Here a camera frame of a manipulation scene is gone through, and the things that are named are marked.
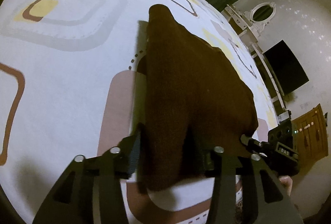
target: oval mirror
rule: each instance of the oval mirror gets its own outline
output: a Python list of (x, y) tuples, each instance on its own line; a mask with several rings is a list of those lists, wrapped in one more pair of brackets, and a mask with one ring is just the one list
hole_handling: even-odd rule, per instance
[(253, 14), (254, 21), (263, 21), (268, 19), (273, 13), (273, 7), (266, 4), (262, 7), (259, 7)]

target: brown fabric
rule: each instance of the brown fabric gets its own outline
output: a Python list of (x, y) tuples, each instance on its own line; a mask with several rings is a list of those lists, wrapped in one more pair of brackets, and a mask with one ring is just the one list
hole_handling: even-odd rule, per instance
[(253, 94), (224, 53), (178, 24), (164, 5), (150, 7), (147, 36), (148, 188), (165, 189), (190, 174), (183, 154), (188, 131), (228, 155), (249, 156), (239, 138), (258, 127)]

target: white wall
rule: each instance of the white wall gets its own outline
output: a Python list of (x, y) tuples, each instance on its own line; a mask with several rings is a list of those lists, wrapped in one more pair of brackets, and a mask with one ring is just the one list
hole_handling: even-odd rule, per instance
[[(292, 119), (321, 103), (331, 112), (331, 12), (320, 0), (239, 0), (242, 12), (262, 2), (275, 2), (276, 14), (259, 37), (259, 46), (268, 50), (282, 39), (306, 72), (309, 82), (293, 92), (286, 106)], [(330, 133), (331, 120), (327, 128)], [(331, 192), (331, 156), (319, 160), (307, 175), (293, 178), (292, 200), (303, 218), (318, 212)]]

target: television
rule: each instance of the television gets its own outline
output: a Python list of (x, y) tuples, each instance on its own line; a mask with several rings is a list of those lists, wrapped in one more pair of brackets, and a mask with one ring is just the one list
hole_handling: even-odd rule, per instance
[(264, 53), (283, 94), (289, 94), (309, 81), (304, 69), (284, 40)]

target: human hand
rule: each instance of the human hand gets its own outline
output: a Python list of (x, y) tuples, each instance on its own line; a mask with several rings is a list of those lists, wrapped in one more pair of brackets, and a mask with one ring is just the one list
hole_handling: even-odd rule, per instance
[(278, 177), (278, 179), (279, 179), (280, 183), (282, 183), (282, 185), (286, 189), (287, 195), (290, 196), (291, 190), (292, 190), (292, 184), (293, 184), (292, 178), (289, 177), (288, 175), (285, 175), (285, 176)]

